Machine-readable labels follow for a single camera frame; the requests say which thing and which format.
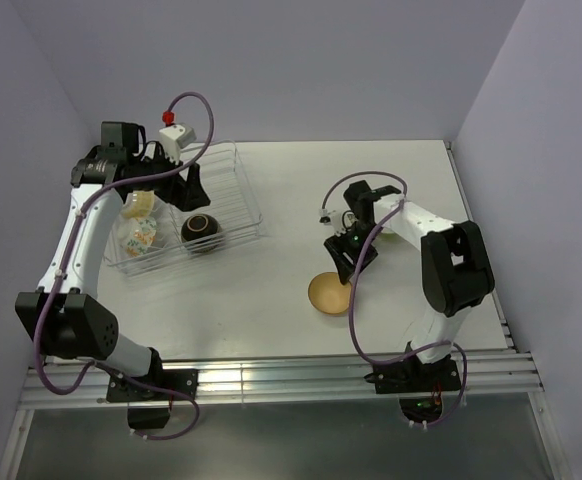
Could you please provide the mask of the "dark brown glazed bowl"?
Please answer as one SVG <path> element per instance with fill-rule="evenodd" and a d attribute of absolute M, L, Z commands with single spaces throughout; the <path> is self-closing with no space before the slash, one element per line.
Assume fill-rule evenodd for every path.
<path fill-rule="evenodd" d="M 224 234 L 218 220 L 204 213 L 189 216 L 180 228 L 185 250 L 191 254 L 205 254 L 220 247 Z"/>

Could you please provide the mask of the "floral leaf pattern bowl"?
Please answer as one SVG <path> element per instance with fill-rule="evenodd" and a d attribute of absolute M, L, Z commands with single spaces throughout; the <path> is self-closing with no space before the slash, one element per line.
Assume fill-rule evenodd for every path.
<path fill-rule="evenodd" d="M 157 234 L 157 222 L 152 216 L 124 219 L 116 231 L 116 239 L 123 251 L 131 258 L 145 255 L 153 245 Z"/>

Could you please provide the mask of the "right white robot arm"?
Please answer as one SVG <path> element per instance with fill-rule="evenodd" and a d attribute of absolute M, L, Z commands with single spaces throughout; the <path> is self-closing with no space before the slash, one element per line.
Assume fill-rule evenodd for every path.
<path fill-rule="evenodd" d="M 420 330 L 407 344 L 400 358 L 406 383 L 423 390 L 439 374 L 437 362 L 454 348 L 454 340 L 471 309 L 492 293 L 495 280 L 480 227 L 473 221 L 453 222 L 407 199 L 407 187 L 387 185 L 372 188 L 362 180 L 348 186 L 343 194 L 353 220 L 344 212 L 330 211 L 323 202 L 320 222 L 330 225 L 334 234 L 324 246 L 337 269 L 342 285 L 351 286 L 348 307 L 350 336 L 357 353 L 371 364 L 355 331 L 355 302 L 362 272 L 378 252 L 373 242 L 388 230 L 420 254 L 421 287 L 428 303 Z"/>

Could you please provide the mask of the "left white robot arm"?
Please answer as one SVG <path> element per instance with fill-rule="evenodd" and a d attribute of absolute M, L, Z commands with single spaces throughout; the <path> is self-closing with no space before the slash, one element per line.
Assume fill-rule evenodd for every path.
<path fill-rule="evenodd" d="M 125 201 L 140 190 L 187 212 L 207 206 L 196 160 L 182 163 L 194 130 L 169 123 L 159 132 L 151 157 L 143 126 L 104 122 L 101 140 L 73 167 L 68 217 L 54 257 L 32 292 L 21 292 L 15 311 L 34 346 L 35 369 L 45 387 L 59 395 L 43 360 L 82 360 L 130 378 L 130 388 L 154 399 L 166 386 L 159 353 L 125 337 L 116 316 L 97 299 L 101 261 L 108 235 Z"/>

